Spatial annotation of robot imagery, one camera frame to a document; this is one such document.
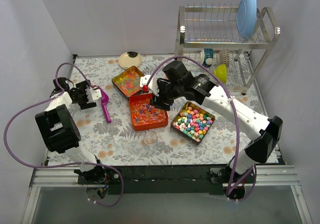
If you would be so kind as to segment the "purple plastic scoop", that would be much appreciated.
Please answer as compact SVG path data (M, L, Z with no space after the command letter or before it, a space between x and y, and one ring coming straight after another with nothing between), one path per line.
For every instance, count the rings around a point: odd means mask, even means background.
M105 91L100 86L98 86L98 89L100 90L100 93L101 93L101 98L100 98L101 108L102 108L104 117L106 119L106 122L109 124L112 122L110 114L108 112L108 108L107 108L107 104L109 102L109 96L105 93Z

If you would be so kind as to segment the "clear glass jar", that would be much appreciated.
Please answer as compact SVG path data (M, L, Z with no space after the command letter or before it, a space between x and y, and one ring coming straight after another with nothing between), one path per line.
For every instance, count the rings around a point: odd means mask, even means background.
M148 130L143 136L143 143L149 152L155 152L158 145L158 135L152 130Z

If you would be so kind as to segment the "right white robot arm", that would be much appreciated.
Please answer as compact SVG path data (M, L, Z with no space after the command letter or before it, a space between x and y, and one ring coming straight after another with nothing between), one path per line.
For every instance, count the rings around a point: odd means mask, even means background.
M267 162L281 137L280 117L268 117L250 109L231 97L220 81L212 81L211 73L193 76L181 61L170 62L162 71L165 78L151 74L140 79L142 90L153 93L151 105L168 111L175 99L184 97L223 116L235 125L236 132L243 132L250 139L228 163L226 176L230 182L239 182L255 164Z

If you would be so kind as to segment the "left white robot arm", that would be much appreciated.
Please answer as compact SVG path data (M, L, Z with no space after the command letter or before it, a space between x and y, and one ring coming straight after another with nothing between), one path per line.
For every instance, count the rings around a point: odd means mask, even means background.
M101 184L107 177L105 168L95 154L80 144L81 134L69 109L72 104L77 104L81 110L94 108L102 93L88 79L73 87L69 86L69 82L65 77L53 80L49 106L35 115L35 121L50 152L57 152L79 163L76 174L88 182Z

